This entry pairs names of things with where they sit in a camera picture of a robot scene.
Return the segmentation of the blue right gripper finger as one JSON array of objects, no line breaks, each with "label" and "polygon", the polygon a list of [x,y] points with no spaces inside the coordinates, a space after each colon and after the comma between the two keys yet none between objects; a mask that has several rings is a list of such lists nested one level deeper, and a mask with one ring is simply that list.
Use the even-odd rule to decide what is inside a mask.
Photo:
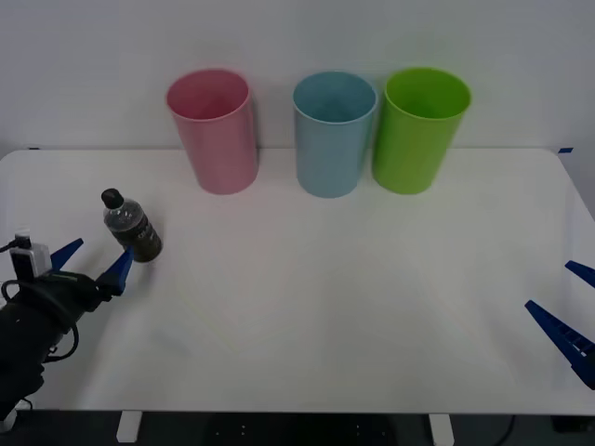
[{"label": "blue right gripper finger", "polygon": [[594,343],[560,321],[533,300],[525,303],[535,322],[570,363],[571,369],[591,390],[594,389]]},{"label": "blue right gripper finger", "polygon": [[595,287],[595,269],[575,261],[568,261],[564,267],[591,287]]}]

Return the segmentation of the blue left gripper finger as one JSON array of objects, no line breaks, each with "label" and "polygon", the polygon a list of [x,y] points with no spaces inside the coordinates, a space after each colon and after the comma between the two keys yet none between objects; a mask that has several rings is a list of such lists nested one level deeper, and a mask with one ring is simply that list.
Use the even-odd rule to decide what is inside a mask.
[{"label": "blue left gripper finger", "polygon": [[78,238],[50,255],[51,267],[53,270],[61,270],[73,254],[84,244],[82,238]]},{"label": "blue left gripper finger", "polygon": [[109,302],[115,296],[121,296],[126,288],[126,279],[134,260],[131,247],[125,251],[95,280],[96,288],[102,301]]}]

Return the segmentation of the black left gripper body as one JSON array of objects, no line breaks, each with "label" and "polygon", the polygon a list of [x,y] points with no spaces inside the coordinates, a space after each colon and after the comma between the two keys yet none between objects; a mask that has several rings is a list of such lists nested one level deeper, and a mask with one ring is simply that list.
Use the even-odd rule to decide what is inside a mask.
[{"label": "black left gripper body", "polygon": [[49,318],[58,326],[73,326],[86,312],[112,299],[112,274],[96,280],[84,274],[50,271],[25,290],[25,306]]}]

